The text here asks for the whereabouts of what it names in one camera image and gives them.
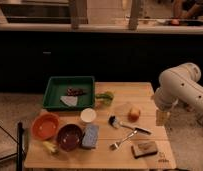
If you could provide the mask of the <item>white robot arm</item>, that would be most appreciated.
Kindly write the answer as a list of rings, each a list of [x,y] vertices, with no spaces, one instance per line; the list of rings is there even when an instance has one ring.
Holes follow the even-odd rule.
[[[203,87],[198,83],[201,70],[194,63],[184,63],[168,68],[159,75],[160,86],[153,99],[160,111],[168,112],[177,101],[192,106],[197,111],[197,121],[203,127]]]

